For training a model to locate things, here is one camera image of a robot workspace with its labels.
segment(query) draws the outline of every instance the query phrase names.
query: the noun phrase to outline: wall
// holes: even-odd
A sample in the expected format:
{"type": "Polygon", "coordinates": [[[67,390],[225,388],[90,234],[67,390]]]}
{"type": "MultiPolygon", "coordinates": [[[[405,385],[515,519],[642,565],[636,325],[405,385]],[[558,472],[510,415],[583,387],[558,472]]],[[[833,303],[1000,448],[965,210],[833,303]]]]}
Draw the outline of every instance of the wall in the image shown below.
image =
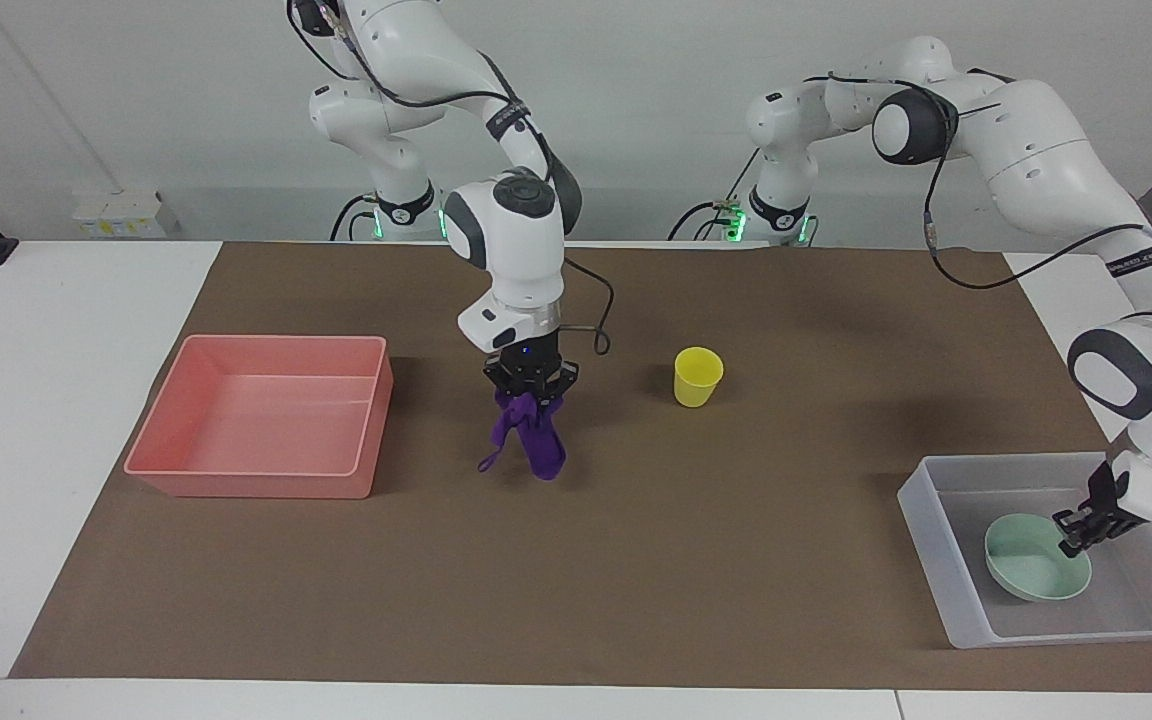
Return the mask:
{"type": "MultiPolygon", "coordinates": [[[[1138,0],[448,0],[444,12],[508,73],[585,187],[577,237],[662,236],[730,185],[753,97],[919,33],[943,38],[960,67],[1051,82],[1126,188],[1152,184],[1152,3],[1138,0]]],[[[13,69],[0,37],[9,233],[73,236],[73,191],[108,184],[73,131],[119,184],[160,190],[191,237],[320,238],[366,190],[361,160],[306,120],[326,74],[278,1],[0,0],[0,22],[41,79],[13,69]]],[[[503,164],[463,114],[411,136],[447,187],[503,164]]],[[[930,168],[887,167],[861,132],[823,143],[819,160],[819,245],[920,245],[930,168]]],[[[952,164],[942,189],[942,242],[1034,247],[996,219],[970,161],[952,164]]]]}

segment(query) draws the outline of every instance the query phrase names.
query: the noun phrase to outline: yellow plastic cup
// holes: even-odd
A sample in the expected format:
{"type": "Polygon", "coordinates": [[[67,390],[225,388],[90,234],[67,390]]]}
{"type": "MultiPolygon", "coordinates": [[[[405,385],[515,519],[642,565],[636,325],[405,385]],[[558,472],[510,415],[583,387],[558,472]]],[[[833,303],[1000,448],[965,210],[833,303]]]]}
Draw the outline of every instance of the yellow plastic cup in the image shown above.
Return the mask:
{"type": "Polygon", "coordinates": [[[689,347],[673,359],[673,396],[679,406],[704,406],[721,379],[723,359],[707,347],[689,347]]]}

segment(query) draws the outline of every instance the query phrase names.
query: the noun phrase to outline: gray bin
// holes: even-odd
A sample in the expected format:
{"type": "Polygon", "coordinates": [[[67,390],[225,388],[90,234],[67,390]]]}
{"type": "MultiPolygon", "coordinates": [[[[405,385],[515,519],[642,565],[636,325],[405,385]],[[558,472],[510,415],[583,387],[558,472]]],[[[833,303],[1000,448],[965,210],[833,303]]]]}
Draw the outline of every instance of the gray bin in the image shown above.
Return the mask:
{"type": "Polygon", "coordinates": [[[1093,547],[1073,600],[1025,602],[984,563],[984,532],[1010,511],[1049,516],[1087,500],[1098,452],[924,457],[899,500],[950,644],[957,649],[1152,641],[1152,525],[1093,547]]]}

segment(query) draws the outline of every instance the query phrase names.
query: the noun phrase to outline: white table surface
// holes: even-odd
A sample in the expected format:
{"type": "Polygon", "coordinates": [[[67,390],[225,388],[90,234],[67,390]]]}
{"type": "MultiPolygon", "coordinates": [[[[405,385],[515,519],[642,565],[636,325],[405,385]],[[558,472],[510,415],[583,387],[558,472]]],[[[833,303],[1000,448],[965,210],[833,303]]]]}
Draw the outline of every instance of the white table surface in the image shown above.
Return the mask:
{"type": "MultiPolygon", "coordinates": [[[[691,243],[680,243],[695,247],[691,243]]],[[[712,243],[714,249],[730,249],[712,243]]],[[[28,242],[0,268],[0,717],[844,717],[933,720],[1152,711],[1152,696],[707,691],[210,680],[2,680],[145,402],[214,242],[28,242]],[[2,478],[28,478],[5,487],[2,478]]],[[[1009,255],[1014,266],[1038,256],[1009,255]]],[[[1061,353],[1130,306],[1094,258],[1023,282],[1061,353]]],[[[1107,435],[1121,425],[1093,407],[1107,435]]]]}

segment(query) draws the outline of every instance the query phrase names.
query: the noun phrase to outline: pink bin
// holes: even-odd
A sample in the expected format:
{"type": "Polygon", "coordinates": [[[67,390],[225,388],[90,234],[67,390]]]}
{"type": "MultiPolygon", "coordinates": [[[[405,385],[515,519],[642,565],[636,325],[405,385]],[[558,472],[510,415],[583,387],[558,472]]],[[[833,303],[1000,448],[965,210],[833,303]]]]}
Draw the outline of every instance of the pink bin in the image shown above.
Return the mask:
{"type": "Polygon", "coordinates": [[[174,497],[364,498],[384,338],[189,336],[123,469],[174,497]]]}

